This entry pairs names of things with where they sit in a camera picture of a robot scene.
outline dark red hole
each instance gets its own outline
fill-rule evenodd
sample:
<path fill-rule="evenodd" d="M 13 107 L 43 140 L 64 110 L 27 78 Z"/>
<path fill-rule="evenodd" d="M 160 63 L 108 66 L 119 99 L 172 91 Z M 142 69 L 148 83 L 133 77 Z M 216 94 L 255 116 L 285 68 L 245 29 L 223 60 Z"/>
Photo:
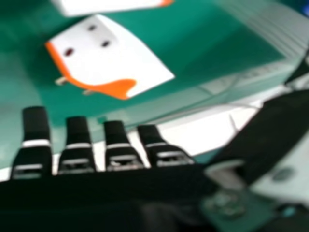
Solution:
<path fill-rule="evenodd" d="M 111 42 L 104 41 L 104 43 L 102 43 L 102 47 L 108 47 L 110 44 L 111 44 Z"/>
<path fill-rule="evenodd" d="M 68 56 L 72 55 L 73 52 L 74 52 L 74 50 L 73 50 L 72 48 L 69 48 L 69 49 L 66 50 L 66 52 L 64 53 L 64 55 L 65 55 L 66 57 L 68 57 Z"/>
<path fill-rule="evenodd" d="M 97 27 L 95 25 L 91 25 L 88 30 L 95 30 Z"/>

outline glass table top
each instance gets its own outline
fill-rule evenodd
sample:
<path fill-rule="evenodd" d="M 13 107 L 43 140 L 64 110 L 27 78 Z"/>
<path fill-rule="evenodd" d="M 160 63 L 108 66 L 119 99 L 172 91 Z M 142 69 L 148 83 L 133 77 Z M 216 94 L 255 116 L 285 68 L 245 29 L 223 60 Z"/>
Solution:
<path fill-rule="evenodd" d="M 273 1 L 240 0 L 239 6 L 232 2 L 176 0 L 166 8 L 105 14 L 143 40 L 176 75 L 127 101 L 103 94 L 85 96 L 73 85 L 55 84 L 61 74 L 44 43 L 82 17 L 65 18 L 48 0 L 1 3 L 0 168 L 11 164 L 20 146 L 25 107 L 46 107 L 56 153 L 64 147 L 65 119 L 70 116 L 87 116 L 97 142 L 103 140 L 105 120 L 123 120 L 132 128 L 282 83 L 302 52 L 298 47 L 285 52 L 269 36 L 263 37 L 262 29 L 254 30 L 254 23 L 263 27 L 259 14 Z M 259 79 L 260 72 L 269 75 Z"/>

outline orange stripe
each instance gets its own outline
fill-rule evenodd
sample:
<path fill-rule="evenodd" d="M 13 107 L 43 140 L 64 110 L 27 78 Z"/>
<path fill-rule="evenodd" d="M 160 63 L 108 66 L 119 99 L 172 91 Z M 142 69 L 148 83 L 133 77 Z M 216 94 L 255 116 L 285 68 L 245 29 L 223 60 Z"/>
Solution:
<path fill-rule="evenodd" d="M 162 0 L 160 6 L 169 6 L 174 3 L 174 0 Z"/>
<path fill-rule="evenodd" d="M 136 85 L 136 81 L 133 79 L 122 79 L 122 80 L 110 82 L 110 83 L 99 85 L 99 86 L 85 85 L 77 81 L 71 76 L 69 69 L 66 67 L 59 53 L 56 51 L 55 47 L 53 46 L 51 42 L 47 42 L 45 46 L 47 50 L 49 51 L 49 53 L 51 54 L 55 64 L 59 68 L 63 77 L 65 77 L 69 82 L 71 82 L 75 86 L 78 86 L 84 89 L 89 89 L 95 92 L 105 93 L 115 98 L 125 100 L 129 98 L 127 96 L 127 93 L 129 92 L 129 90 L 132 89 Z"/>

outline orange trim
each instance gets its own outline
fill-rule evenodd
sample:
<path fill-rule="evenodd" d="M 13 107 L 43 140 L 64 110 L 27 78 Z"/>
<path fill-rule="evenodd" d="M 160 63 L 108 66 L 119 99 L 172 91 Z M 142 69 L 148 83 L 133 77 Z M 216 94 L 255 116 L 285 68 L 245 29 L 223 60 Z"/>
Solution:
<path fill-rule="evenodd" d="M 45 46 L 49 51 L 50 55 L 52 56 L 56 66 L 59 68 L 61 74 L 67 79 L 67 81 L 71 82 L 75 86 L 84 89 L 89 89 L 95 92 L 105 93 L 113 97 L 125 100 L 129 98 L 127 96 L 129 90 L 136 85 L 136 81 L 133 79 L 122 79 L 99 86 L 91 86 L 83 84 L 71 76 L 69 69 L 62 61 L 59 53 L 56 51 L 53 44 L 51 42 L 47 42 Z"/>
<path fill-rule="evenodd" d="M 160 6 L 169 6 L 174 3 L 174 0 L 162 0 Z"/>

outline green table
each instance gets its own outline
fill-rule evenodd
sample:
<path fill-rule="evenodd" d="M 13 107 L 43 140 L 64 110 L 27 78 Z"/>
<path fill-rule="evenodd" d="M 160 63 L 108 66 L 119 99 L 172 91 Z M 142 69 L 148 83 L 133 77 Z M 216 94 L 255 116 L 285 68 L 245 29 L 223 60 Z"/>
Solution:
<path fill-rule="evenodd" d="M 21 110 L 44 105 L 51 119 L 54 151 L 65 142 L 65 118 L 89 119 L 93 141 L 100 123 L 121 119 L 128 128 L 192 107 L 213 105 L 273 87 L 213 95 L 200 86 L 224 75 L 280 60 L 283 56 L 211 0 L 176 0 L 170 7 L 106 14 L 142 39 L 175 73 L 166 84 L 121 101 L 82 95 L 70 84 L 56 86 L 60 72 L 44 43 L 82 18 L 64 18 L 48 0 L 9 0 L 0 7 L 0 168 L 21 142 Z"/>

